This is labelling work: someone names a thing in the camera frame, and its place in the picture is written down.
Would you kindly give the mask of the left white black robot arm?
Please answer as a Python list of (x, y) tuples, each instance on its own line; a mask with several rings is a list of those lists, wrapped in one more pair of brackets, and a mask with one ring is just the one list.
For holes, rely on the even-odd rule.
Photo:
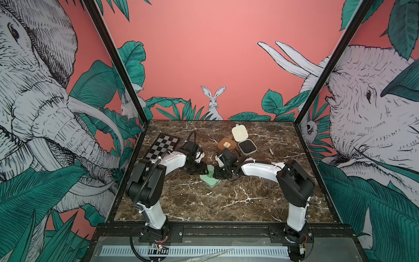
[(205, 153), (196, 142), (196, 132), (192, 131), (176, 148), (179, 141), (177, 137), (161, 134), (138, 162), (125, 188), (133, 207), (146, 219), (145, 232), (159, 245), (170, 236), (168, 219), (159, 202), (166, 175), (176, 169), (185, 169), (191, 175), (209, 174), (203, 162)]

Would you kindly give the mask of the brown clipper case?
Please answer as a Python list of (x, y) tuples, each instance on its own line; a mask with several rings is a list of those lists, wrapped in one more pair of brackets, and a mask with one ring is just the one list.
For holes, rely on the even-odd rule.
[(222, 152), (225, 148), (229, 149), (229, 150), (234, 150), (237, 146), (237, 143), (227, 137), (224, 137), (221, 139), (221, 141), (217, 144), (217, 150), (219, 152)]

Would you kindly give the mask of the mint green clipper case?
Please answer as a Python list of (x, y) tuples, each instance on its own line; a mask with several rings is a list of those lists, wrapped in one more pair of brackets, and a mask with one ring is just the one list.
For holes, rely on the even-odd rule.
[(221, 180), (216, 179), (214, 177), (215, 174), (215, 167), (213, 165), (208, 164), (207, 165), (208, 174), (206, 175), (200, 175), (200, 179), (205, 182), (209, 187), (214, 187), (218, 183), (220, 183)]

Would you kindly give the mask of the cream clipper case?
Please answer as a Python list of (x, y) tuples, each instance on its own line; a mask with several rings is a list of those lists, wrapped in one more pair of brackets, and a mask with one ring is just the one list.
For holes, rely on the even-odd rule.
[(257, 151), (257, 147), (252, 140), (249, 138), (247, 129), (242, 124), (236, 124), (231, 130), (234, 140), (237, 143), (240, 151), (245, 156), (250, 156)]

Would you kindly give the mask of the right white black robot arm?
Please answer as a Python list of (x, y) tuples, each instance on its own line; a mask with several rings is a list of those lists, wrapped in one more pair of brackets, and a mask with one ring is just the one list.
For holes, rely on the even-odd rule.
[(218, 153), (215, 159), (218, 163), (214, 173), (216, 179), (254, 176), (278, 183), (289, 203), (287, 229), (295, 233), (303, 230), (315, 182), (297, 161), (291, 159), (272, 163), (254, 158), (237, 158), (227, 148)]

